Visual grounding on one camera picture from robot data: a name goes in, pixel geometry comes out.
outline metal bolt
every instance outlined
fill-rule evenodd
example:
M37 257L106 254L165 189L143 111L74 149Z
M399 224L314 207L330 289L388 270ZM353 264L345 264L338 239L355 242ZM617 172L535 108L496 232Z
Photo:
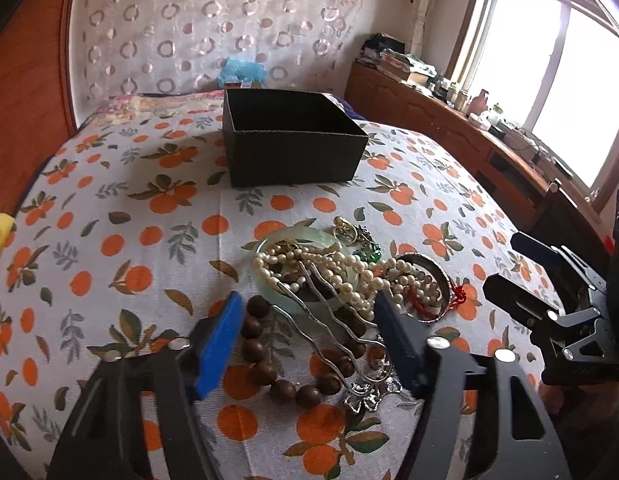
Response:
M516 361L516 354L507 348L499 348L494 352L494 357L503 363L513 363Z
M433 335L432 337L428 337L427 344L430 347L435 348L436 350L445 350L451 345L448 339L445 339L444 337L441 337L439 335Z
M120 352L118 352L118 350L108 350L107 352L105 352L105 355L102 356L102 360L107 363L113 363L118 359L122 359L122 355L120 355Z
M184 350L190 345L189 339L186 337L177 337L172 339L167 346L170 350Z

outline open box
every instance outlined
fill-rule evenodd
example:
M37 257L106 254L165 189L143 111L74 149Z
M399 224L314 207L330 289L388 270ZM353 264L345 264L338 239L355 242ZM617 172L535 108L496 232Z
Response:
M345 182L367 134L323 94L227 89L223 134L234 187Z

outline orange fruit print tablecloth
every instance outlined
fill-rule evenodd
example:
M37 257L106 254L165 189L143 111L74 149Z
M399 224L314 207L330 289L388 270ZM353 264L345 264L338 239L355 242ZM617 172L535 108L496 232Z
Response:
M557 294L542 267L512 250L516 229L449 153L418 133L360 122L369 144L351 182L233 189L221 124L221 92L114 98L58 150L22 204L0 260L0 431L32 478L45 477L107 349L133 356L186 335L231 290L256 293L254 240L294 224L327 229L337 215L364 223L386 258L414 250L435 258L467 301L432 331L464 351L510 348L538 383L542 357L529 331L487 303L482 284L500 272L548 303ZM276 156L302 154L262 163ZM282 377L307 384L323 372L282 319L267 330ZM397 473L420 409L409 394L354 420L338 395L309 411L274 406L246 371L235 351L198 406L225 478ZM152 472L166 480L153 398L143 404ZM475 405L467 392L450 478L462 477Z

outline window pane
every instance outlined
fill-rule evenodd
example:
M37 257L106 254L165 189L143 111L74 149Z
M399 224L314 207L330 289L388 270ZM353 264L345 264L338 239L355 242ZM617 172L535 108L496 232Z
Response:
M560 9L556 0L498 0L469 94L484 88L490 105L522 126L554 51Z
M533 133L591 186L619 130L619 38L572 9L563 56Z

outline window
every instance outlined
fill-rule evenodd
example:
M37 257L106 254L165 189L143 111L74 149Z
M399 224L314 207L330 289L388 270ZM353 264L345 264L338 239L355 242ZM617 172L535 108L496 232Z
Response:
M591 187L619 130L619 38L565 0L492 0L485 23L464 88Z

